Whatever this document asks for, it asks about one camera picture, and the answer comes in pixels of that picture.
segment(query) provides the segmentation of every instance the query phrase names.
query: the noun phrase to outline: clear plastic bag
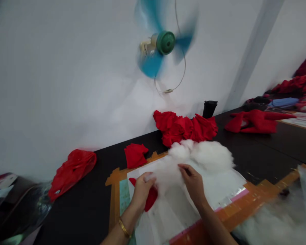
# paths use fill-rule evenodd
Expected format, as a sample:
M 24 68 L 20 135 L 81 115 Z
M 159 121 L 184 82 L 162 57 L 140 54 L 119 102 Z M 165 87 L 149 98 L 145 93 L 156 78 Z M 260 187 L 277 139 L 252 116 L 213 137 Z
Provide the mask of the clear plastic bag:
M 306 169 L 298 166 L 300 182 L 290 194 L 265 204 L 236 227 L 234 235 L 250 245 L 306 245 Z

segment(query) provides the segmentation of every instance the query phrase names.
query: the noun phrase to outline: left hand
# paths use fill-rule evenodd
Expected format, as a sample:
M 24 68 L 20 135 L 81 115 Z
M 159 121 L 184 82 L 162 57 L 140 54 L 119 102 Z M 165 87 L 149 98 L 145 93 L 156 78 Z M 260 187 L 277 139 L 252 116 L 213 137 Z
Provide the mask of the left hand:
M 149 195 L 149 190 L 156 181 L 155 177 L 150 179 L 148 182 L 144 181 L 144 178 L 150 174 L 150 172 L 145 172 L 138 177 L 135 184 L 133 198 L 130 202 L 130 206 L 134 207 L 141 213 L 144 211 L 146 199 Z

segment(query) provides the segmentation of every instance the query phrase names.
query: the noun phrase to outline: black thermos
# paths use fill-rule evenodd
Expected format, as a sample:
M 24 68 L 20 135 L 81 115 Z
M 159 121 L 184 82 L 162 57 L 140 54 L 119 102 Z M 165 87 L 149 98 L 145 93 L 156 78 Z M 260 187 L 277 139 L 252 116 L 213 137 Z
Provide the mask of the black thermos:
M 213 100 L 206 100 L 204 102 L 203 118 L 210 118 L 213 116 L 215 107 L 217 107 L 218 102 Z

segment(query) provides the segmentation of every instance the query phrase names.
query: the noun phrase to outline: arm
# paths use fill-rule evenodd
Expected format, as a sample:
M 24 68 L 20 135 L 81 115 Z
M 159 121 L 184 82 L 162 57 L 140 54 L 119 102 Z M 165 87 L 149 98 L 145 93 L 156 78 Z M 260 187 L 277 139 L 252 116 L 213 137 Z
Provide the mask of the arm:
M 149 195 L 150 188 L 154 185 L 156 178 L 150 179 L 148 182 L 144 181 L 145 176 L 149 175 L 149 172 L 142 174 L 136 180 L 135 190 L 133 198 L 120 217 L 127 233 L 131 235 L 134 231 L 135 224 L 140 215 L 144 211 L 147 196 Z M 125 245 L 128 241 L 125 233 L 123 232 L 119 222 L 115 224 L 112 231 L 104 239 L 101 245 Z
M 190 165 L 179 164 L 190 198 L 193 200 L 213 244 L 238 245 L 208 204 L 202 176 Z

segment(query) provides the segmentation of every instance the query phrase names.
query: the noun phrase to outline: green fan hub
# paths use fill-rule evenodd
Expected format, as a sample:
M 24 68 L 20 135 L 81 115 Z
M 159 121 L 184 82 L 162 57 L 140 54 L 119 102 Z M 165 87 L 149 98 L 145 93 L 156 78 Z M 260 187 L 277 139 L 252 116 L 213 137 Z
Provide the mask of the green fan hub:
M 176 38 L 172 32 L 162 31 L 157 37 L 156 48 L 161 54 L 167 55 L 171 53 L 175 43 Z

